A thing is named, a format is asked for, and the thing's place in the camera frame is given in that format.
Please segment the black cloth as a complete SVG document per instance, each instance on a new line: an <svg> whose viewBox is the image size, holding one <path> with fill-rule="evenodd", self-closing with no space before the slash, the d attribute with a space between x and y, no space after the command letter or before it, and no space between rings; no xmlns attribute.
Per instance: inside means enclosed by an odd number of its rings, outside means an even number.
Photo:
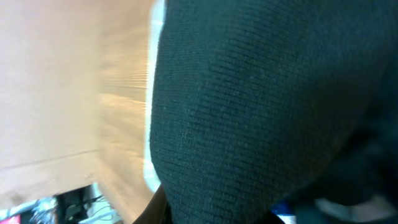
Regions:
<svg viewBox="0 0 398 224"><path fill-rule="evenodd" d="M173 223L275 223L341 154L397 169L397 2L166 4L150 153Z"/></svg>

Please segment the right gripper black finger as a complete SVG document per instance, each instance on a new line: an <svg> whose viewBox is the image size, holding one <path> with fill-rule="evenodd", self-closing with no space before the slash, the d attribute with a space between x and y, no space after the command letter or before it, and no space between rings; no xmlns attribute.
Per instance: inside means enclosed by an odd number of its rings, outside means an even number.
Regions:
<svg viewBox="0 0 398 224"><path fill-rule="evenodd" d="M171 211L163 185L160 185L152 199L132 224L171 224Z"/></svg>

